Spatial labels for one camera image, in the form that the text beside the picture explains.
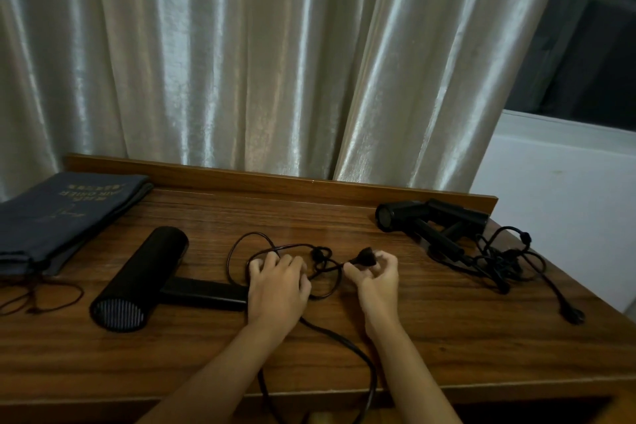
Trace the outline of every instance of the white satin curtain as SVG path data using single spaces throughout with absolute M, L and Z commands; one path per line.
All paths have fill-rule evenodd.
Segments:
M 467 191 L 547 0 L 0 0 L 0 199 L 67 152 Z

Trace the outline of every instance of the gray fabric bag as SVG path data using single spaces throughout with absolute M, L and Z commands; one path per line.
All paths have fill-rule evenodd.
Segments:
M 57 275 L 153 188 L 146 176 L 58 173 L 0 204 L 0 275 Z

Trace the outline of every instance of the wooden desk surface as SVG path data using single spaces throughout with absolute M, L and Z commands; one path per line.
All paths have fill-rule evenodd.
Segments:
M 262 231 L 275 243 L 329 246 L 335 259 L 365 246 L 399 256 L 399 313 L 404 328 L 452 402 L 609 395 L 621 380 L 636 380 L 636 325 L 555 267 L 550 276 L 587 314 L 574 327 L 540 280 L 498 295 L 469 276 L 428 259 L 402 233 L 385 234 L 373 208 L 302 203 L 155 189 L 89 242 L 63 277 L 86 295 L 75 306 L 43 315 L 0 320 L 0 414 L 25 417 L 33 409 L 73 408 L 74 418 L 143 412 L 215 356 L 243 325 L 243 315 L 159 306 L 148 326 L 114 334 L 95 325 L 88 305 L 157 226 L 181 228 L 190 240 L 180 276 L 225 281 L 232 243 Z M 516 239 L 506 236 L 504 244 Z M 245 259 L 264 248 L 250 237 L 233 261 L 241 279 Z M 314 291 L 332 276 L 315 281 Z M 39 291 L 42 305 L 68 300 L 68 289 Z M 9 296 L 0 291 L 0 298 Z M 310 302 L 305 317 L 345 335 L 378 363 L 352 287 Z M 354 402 L 368 386 L 368 368 L 336 342 L 298 325 L 269 359 L 265 377 L 283 404 L 329 409 Z M 259 401 L 253 384 L 243 405 Z M 50 415 L 47 421 L 55 421 Z

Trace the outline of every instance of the wooden table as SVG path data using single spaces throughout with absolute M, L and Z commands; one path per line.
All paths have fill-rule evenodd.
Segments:
M 64 268 L 60 277 L 86 291 L 80 303 L 0 320 L 3 423 L 134 420 L 233 338 L 243 325 L 240 313 L 159 306 L 148 326 L 132 334 L 109 333 L 90 320 L 90 302 L 162 225 L 189 237 L 178 275 L 219 282 L 225 281 L 228 250 L 248 231 L 262 231 L 277 244 L 329 246 L 343 261 L 365 246 L 398 255 L 402 324 L 454 404 L 611 396 L 636 381 L 636 326 L 556 267 L 550 265 L 549 275 L 587 314 L 582 326 L 560 317 L 554 295 L 540 280 L 499 295 L 433 262 L 406 235 L 382 233 L 373 222 L 380 202 L 438 197 L 490 212 L 494 197 L 79 155 L 68 158 L 68 169 L 147 174 L 156 188 Z M 519 244 L 512 236 L 503 240 Z M 249 238 L 238 248 L 236 278 L 245 259 L 264 245 Z M 333 275 L 321 278 L 317 292 Z M 2 300 L 8 296 L 0 291 Z M 43 304 L 68 298 L 68 289 L 41 291 Z M 351 286 L 310 302 L 305 317 L 353 340 L 379 364 Z M 271 356 L 265 377 L 275 400 L 288 409 L 354 408 L 369 380 L 368 368 L 352 352 L 301 325 Z M 382 377 L 380 386 L 386 389 Z M 380 391 L 378 405 L 387 396 Z M 240 412 L 259 406 L 253 384 Z

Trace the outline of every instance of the hand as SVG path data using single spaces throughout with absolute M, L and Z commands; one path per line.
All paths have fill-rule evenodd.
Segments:
M 358 299 L 364 312 L 367 335 L 376 340 L 382 328 L 399 325 L 398 317 L 398 259 L 386 251 L 374 252 L 380 263 L 365 270 L 359 270 L 351 263 L 344 264 L 347 278 L 358 288 Z
M 279 259 L 273 251 L 267 253 L 265 263 L 252 260 L 247 323 L 272 332 L 272 336 L 280 340 L 278 343 L 282 342 L 303 315 L 312 290 L 305 271 L 301 257 L 283 255 Z

